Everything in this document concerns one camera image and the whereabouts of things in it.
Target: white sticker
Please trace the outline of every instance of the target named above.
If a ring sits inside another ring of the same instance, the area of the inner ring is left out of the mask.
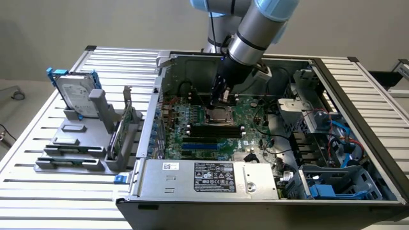
[[[164,163],[163,170],[179,170],[179,162]]]

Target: open computer chassis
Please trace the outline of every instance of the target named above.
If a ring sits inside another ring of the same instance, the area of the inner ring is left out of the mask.
[[[407,176],[323,60],[266,55],[268,80],[250,77],[208,110],[220,58],[158,57],[130,194],[116,201],[131,226],[362,229],[407,217]]]

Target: motherboard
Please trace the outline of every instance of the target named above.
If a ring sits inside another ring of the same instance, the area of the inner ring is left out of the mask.
[[[235,103],[210,110],[206,97],[166,97],[166,159],[243,161],[250,153],[263,154],[270,137],[268,118],[260,99],[238,96]]]

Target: black ram slot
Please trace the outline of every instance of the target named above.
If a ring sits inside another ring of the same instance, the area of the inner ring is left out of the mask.
[[[216,138],[183,138],[183,142],[191,143],[218,143]]]
[[[239,126],[191,126],[195,138],[242,138]]]

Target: green circuit board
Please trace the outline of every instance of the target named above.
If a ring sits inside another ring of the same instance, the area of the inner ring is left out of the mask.
[[[179,98],[175,102],[175,98],[168,97],[166,101],[172,101],[172,105],[167,106],[168,112],[164,117],[167,122],[167,145],[166,145],[166,159],[176,160],[220,160],[228,161],[232,159],[235,152],[250,152],[254,147],[256,151],[260,151],[259,141],[263,139],[267,143],[268,136],[263,135],[254,128],[254,117],[258,108],[251,107],[251,103],[258,103],[258,99],[252,97],[239,97],[236,106],[228,106],[232,110],[234,120],[231,124],[223,124],[227,126],[244,126],[246,135],[242,138],[218,138],[218,150],[207,149],[190,149],[192,155],[184,156],[183,151],[183,138],[190,137],[187,135],[187,125],[203,125],[207,123],[206,107],[204,105],[192,105],[186,98]],[[264,117],[264,110],[258,113],[258,117]],[[260,124],[259,129],[270,133],[268,126]]]

